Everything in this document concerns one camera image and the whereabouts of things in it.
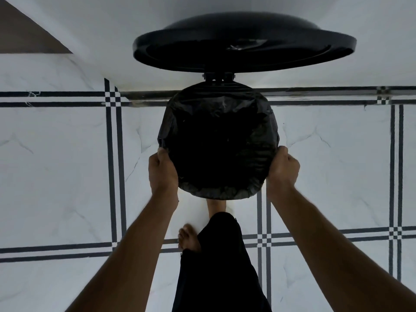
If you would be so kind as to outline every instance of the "person's left hand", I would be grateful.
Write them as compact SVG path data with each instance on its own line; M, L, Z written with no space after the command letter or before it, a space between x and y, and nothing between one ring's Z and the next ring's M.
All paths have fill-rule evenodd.
M149 157L149 181L152 194L178 194L178 173L169 158L168 151L159 148Z

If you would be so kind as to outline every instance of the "black pants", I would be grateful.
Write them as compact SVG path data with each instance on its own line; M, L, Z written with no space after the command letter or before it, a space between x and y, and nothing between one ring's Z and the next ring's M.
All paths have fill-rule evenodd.
M213 215L198 240L201 253L182 253L172 312L271 312L232 215Z

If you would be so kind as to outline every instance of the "bare foot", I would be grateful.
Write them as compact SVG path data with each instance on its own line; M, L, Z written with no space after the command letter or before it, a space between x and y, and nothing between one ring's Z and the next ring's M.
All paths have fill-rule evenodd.
M210 219L217 212L225 212L226 204L227 204L226 200L207 199L208 214L209 214Z
M178 239L181 250L188 249L197 253L201 252L201 245L192 225L187 223L183 228L179 229Z

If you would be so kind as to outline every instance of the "brown surface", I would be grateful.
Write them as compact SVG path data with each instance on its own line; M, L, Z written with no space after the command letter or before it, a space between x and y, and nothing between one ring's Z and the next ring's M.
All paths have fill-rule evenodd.
M0 0L0 54L18 53L71 52L18 9Z

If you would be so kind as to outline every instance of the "trash bag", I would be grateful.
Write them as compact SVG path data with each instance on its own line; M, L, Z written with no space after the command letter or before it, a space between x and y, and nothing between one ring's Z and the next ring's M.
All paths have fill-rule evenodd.
M262 188L279 135L263 95L233 81L206 81L169 100L158 142L176 167L179 188L232 200Z

